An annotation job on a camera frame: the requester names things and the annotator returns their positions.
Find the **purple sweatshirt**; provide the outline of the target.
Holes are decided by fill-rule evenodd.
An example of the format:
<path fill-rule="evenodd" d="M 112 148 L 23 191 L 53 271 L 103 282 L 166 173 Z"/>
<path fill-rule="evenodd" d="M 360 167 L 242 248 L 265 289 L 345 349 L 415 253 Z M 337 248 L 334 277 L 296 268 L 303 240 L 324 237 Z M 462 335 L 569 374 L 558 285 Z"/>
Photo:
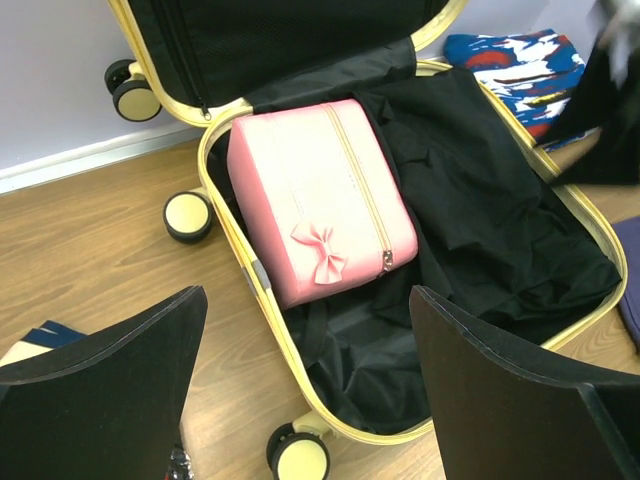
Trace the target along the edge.
<path fill-rule="evenodd" d="M 613 225 L 626 256 L 628 278 L 619 302 L 620 315 L 631 340 L 639 351 L 639 296 L 640 296 L 640 219 L 638 216 Z"/>

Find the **beige packaged item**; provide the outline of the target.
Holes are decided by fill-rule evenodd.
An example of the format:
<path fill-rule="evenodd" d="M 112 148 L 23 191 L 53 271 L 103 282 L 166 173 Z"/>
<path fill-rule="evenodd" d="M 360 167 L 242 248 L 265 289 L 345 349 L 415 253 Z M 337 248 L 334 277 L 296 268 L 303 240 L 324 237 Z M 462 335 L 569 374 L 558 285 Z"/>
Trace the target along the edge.
<path fill-rule="evenodd" d="M 86 337 L 85 333 L 47 320 L 31 329 L 1 357 L 1 366 L 32 358 Z"/>

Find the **blue red white patterned cloth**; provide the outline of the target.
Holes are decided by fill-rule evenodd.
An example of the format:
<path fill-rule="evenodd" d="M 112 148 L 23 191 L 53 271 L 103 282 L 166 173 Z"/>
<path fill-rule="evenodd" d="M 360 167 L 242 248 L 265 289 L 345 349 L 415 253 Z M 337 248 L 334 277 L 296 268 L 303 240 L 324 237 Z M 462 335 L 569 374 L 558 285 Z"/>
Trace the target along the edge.
<path fill-rule="evenodd" d="M 471 71 L 536 140 L 566 106 L 586 67 L 571 41 L 552 29 L 504 36 L 453 34 L 443 53 L 450 65 Z"/>

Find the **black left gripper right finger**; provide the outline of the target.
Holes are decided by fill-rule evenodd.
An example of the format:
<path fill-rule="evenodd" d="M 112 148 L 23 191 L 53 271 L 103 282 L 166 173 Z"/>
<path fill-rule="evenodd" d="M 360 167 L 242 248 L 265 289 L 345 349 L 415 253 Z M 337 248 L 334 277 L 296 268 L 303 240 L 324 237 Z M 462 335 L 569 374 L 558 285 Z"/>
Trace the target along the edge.
<path fill-rule="evenodd" d="M 544 349 L 426 287 L 410 312 L 447 478 L 638 478 L 638 376 Z"/>

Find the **cream yellow suitcase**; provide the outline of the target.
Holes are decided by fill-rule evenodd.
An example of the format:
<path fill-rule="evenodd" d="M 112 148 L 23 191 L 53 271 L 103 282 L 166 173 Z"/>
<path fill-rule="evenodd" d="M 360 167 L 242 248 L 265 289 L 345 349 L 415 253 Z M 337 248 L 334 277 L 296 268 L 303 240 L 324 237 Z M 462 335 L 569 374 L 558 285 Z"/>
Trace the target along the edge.
<path fill-rule="evenodd" d="M 504 103 L 419 61 L 461 1 L 115 1 L 141 82 L 203 129 L 214 211 L 310 411 L 276 429 L 277 479 L 325 479 L 327 433 L 394 446 L 433 422 L 413 287 L 534 352 L 621 299 L 622 246 Z"/>

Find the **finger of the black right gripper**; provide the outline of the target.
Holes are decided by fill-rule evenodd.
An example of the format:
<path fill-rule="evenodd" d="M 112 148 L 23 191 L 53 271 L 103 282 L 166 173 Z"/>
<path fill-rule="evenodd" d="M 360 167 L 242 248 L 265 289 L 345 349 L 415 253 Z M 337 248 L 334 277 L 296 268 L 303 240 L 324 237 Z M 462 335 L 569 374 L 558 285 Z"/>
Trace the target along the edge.
<path fill-rule="evenodd" d="M 586 68 L 560 115 L 542 135 L 544 144 L 598 129 L 596 143 L 557 177 L 563 185 L 637 186 L 639 184 L 639 50 L 629 54 L 626 78 L 613 77 L 613 41 L 596 37 Z"/>

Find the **red plastic packaged item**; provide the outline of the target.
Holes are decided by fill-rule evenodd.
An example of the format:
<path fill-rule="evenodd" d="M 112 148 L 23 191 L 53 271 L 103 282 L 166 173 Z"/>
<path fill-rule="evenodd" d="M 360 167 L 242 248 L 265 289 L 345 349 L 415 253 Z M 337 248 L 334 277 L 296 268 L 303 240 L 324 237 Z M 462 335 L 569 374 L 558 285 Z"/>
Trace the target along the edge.
<path fill-rule="evenodd" d="M 170 463 L 165 480 L 194 480 L 195 474 L 190 456 L 181 444 L 175 444 L 170 455 Z"/>

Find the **pink cosmetic case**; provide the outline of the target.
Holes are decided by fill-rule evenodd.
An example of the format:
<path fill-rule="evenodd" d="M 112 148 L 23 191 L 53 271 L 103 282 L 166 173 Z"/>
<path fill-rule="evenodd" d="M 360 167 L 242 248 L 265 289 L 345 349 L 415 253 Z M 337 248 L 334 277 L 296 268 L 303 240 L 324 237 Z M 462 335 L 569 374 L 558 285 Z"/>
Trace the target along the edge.
<path fill-rule="evenodd" d="M 413 223 L 354 99 L 235 119 L 227 169 L 284 309 L 364 285 L 417 255 Z"/>

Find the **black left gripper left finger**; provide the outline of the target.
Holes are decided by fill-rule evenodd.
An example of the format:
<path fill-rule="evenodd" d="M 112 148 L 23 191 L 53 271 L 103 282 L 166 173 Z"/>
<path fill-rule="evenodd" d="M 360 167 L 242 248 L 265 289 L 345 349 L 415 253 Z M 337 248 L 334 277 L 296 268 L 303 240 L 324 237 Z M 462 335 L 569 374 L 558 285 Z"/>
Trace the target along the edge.
<path fill-rule="evenodd" d="M 162 479 L 207 315 L 200 286 L 1 369 L 4 479 Z"/>

